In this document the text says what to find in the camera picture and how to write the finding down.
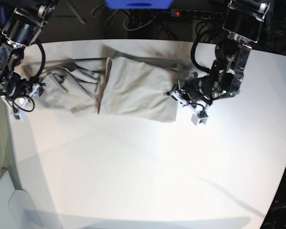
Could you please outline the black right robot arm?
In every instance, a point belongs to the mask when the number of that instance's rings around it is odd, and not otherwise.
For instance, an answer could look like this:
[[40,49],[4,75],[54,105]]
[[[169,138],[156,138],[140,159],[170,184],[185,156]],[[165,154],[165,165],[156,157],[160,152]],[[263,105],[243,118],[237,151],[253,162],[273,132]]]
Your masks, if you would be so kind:
[[[11,107],[15,120],[22,120],[27,103],[34,104],[33,96],[42,94],[40,75],[45,66],[45,51],[38,36],[56,5],[56,0],[37,0],[31,5],[18,6],[2,29],[6,41],[0,46],[0,98]],[[24,58],[24,49],[36,44],[42,56],[36,75],[22,79],[14,71]]]

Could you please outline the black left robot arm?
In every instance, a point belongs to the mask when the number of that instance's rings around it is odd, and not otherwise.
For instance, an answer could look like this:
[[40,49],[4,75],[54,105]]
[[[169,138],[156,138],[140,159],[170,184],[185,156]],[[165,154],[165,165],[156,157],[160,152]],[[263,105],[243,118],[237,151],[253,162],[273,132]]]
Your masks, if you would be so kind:
[[270,6],[269,0],[232,0],[228,3],[222,29],[217,31],[218,34],[224,31],[226,35],[216,44],[216,59],[211,68],[199,65],[195,58],[198,43],[206,32],[196,37],[190,52],[191,61],[206,75],[178,80],[165,93],[192,110],[193,122],[207,121],[207,110],[213,101],[239,94],[244,69],[252,50],[250,44],[258,43]]

